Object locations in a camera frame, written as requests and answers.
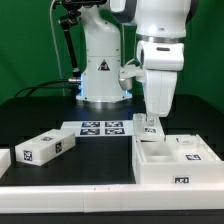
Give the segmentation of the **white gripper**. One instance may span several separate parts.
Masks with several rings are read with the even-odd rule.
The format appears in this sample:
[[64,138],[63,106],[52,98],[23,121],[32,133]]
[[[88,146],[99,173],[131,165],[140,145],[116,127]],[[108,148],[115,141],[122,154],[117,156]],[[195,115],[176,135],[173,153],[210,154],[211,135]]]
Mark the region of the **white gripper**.
[[177,73],[147,70],[143,83],[147,121],[153,126],[154,116],[167,117],[174,97]]

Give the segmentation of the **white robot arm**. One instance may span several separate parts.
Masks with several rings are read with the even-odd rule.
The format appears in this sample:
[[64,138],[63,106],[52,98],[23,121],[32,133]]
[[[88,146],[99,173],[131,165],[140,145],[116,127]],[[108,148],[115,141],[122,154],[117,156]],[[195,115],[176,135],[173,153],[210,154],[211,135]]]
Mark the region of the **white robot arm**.
[[86,68],[78,99],[89,105],[127,97],[142,84],[149,124],[169,114],[184,66],[186,25],[199,0],[106,0],[81,7]]

